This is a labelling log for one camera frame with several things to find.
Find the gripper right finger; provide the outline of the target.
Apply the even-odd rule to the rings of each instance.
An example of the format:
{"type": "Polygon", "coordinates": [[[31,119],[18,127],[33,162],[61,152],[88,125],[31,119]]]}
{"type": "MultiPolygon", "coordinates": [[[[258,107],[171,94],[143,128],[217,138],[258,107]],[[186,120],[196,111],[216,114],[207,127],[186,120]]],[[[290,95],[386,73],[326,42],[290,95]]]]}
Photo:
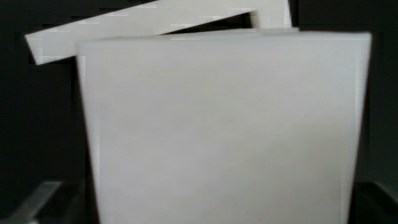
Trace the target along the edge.
{"type": "Polygon", "coordinates": [[[398,193],[381,182],[354,184],[349,224],[398,224],[398,193]]]}

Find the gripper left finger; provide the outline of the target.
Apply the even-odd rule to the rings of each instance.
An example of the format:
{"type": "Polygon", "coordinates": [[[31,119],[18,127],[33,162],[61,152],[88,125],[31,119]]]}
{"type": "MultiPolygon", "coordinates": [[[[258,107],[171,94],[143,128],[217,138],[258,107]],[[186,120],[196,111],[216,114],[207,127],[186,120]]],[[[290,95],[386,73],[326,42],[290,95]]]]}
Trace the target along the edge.
{"type": "Polygon", "coordinates": [[[43,182],[0,224],[97,224],[88,183],[43,182]]]}

